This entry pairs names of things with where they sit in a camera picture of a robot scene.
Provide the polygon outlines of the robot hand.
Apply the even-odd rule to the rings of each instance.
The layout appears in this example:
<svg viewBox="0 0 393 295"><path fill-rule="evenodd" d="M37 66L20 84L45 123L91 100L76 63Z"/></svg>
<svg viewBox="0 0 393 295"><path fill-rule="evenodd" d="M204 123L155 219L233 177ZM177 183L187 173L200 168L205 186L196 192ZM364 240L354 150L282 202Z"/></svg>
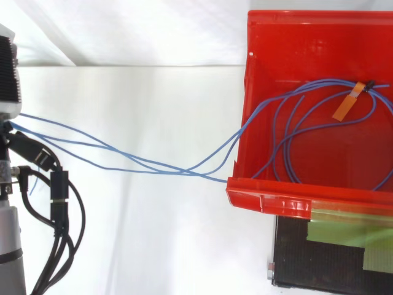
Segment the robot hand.
<svg viewBox="0 0 393 295"><path fill-rule="evenodd" d="M12 120L21 113L18 47L14 39L15 33L1 25L1 121Z"/></svg>

